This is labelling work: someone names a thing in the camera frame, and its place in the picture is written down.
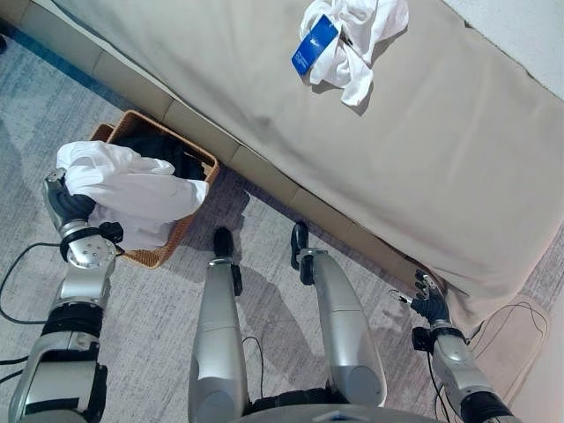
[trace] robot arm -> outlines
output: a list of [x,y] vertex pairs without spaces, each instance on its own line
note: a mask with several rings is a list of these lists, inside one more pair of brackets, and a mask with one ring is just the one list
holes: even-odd
[[513,417],[477,366],[463,333],[451,323],[436,283],[423,271],[418,271],[416,278],[423,295],[416,299],[399,295],[398,299],[428,320],[430,329],[413,330],[413,346],[433,354],[434,371],[444,383],[456,414],[465,423],[518,423],[520,420]]
[[69,194],[64,169],[50,174],[43,188],[69,267],[12,397],[9,420],[97,423],[108,374],[97,361],[99,336],[121,228],[88,225],[95,202]]

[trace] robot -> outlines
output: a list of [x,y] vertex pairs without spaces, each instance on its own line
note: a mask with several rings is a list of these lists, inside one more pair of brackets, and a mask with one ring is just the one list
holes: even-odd
[[[108,370],[98,363],[100,331],[115,268],[118,224],[90,227],[95,203],[71,196],[64,169],[48,175],[45,205],[61,235],[68,271],[13,394],[10,423],[98,423],[106,403]],[[233,240],[225,228],[214,234],[216,258],[208,264],[189,378],[190,423],[364,421],[432,423],[435,419],[386,409],[386,381],[362,306],[346,275],[323,249],[308,246],[308,227],[298,222],[291,236],[291,265],[319,304],[328,365],[325,387],[249,401],[235,297],[241,295]],[[415,349],[433,354],[433,367],[447,398],[465,423],[520,423],[476,366],[464,335],[434,280],[415,275],[417,298],[393,296],[429,322],[415,328]]]

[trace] dark garment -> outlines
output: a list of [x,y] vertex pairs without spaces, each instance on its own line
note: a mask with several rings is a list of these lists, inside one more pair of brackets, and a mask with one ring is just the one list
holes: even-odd
[[174,166],[174,176],[182,179],[205,179],[202,162],[191,154],[188,146],[169,135],[121,138],[115,145],[129,147],[143,157],[165,160]]

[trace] brown woven basket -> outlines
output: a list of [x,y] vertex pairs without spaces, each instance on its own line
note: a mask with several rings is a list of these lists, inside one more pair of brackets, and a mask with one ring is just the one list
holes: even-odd
[[[188,139],[181,137],[176,132],[171,131],[169,128],[161,125],[160,123],[155,122],[153,119],[141,115],[135,110],[128,110],[125,112],[122,119],[115,127],[107,123],[102,123],[94,131],[90,139],[113,143],[117,139],[125,137],[149,137],[152,135],[163,134],[168,134],[178,138],[188,146],[190,153],[194,157],[201,160],[202,165],[204,166],[204,180],[211,186],[219,173],[218,160],[203,148],[193,144]],[[192,216],[193,215],[186,216],[176,222],[174,228],[170,232],[167,244],[160,249],[155,249],[153,251],[145,249],[126,251],[124,256],[149,269],[155,269],[161,266],[173,254],[174,249],[176,249],[180,243],[182,237],[188,229],[188,226],[192,222]]]

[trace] robot leg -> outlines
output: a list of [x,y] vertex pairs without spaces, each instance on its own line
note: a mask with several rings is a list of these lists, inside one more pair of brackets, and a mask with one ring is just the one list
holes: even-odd
[[304,285],[314,285],[319,303],[329,385],[350,404],[383,405],[386,380],[362,306],[343,270],[322,249],[308,248],[302,222],[292,233],[292,265]]
[[[215,242],[232,243],[231,234],[220,229]],[[241,274],[229,257],[232,250],[233,247],[223,252],[216,249],[218,258],[210,261],[207,270],[190,367],[190,423],[232,421],[242,416],[249,405],[235,306],[235,295],[241,293]]]

